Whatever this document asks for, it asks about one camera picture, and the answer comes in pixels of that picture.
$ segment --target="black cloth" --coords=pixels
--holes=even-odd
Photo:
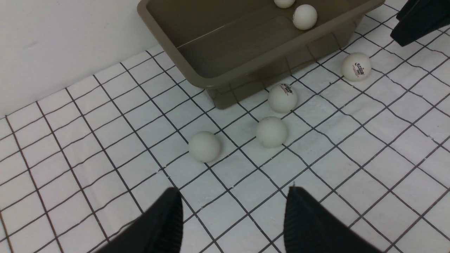
[[[401,46],[450,24],[450,0],[409,0],[397,14],[391,37]]]

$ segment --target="grid pattern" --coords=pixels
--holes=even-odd
[[[281,253],[294,184],[384,252],[449,252],[449,29],[399,47],[403,3],[286,78],[300,95],[288,114],[268,90],[214,108],[157,46],[0,119],[0,252],[93,252],[174,186],[182,252]],[[347,82],[340,62],[357,51],[373,72]],[[254,137],[270,115],[290,129],[277,149]],[[221,139],[216,161],[187,154],[199,130]]]

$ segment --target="white wall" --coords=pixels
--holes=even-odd
[[[0,0],[0,117],[156,44],[139,0]]]

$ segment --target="brown plastic tub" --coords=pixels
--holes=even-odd
[[[138,13],[177,68],[226,108],[348,44],[367,12],[384,0],[142,0]],[[295,8],[314,6],[308,31]]]

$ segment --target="table tennis ball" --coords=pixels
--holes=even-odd
[[[370,58],[363,53],[353,53],[342,61],[342,75],[349,81],[361,81],[369,76],[372,70]]]
[[[288,138],[288,127],[277,117],[266,117],[256,127],[256,139],[265,148],[276,148]]]
[[[273,87],[269,92],[269,106],[278,113],[288,113],[297,105],[297,93],[287,84]]]
[[[189,153],[199,162],[207,163],[216,159],[220,150],[219,139],[210,132],[198,132],[189,142]]]
[[[275,4],[282,9],[291,7],[295,0],[274,0]]]
[[[317,11],[311,5],[300,5],[293,16],[294,26],[300,30],[309,30],[317,22]]]

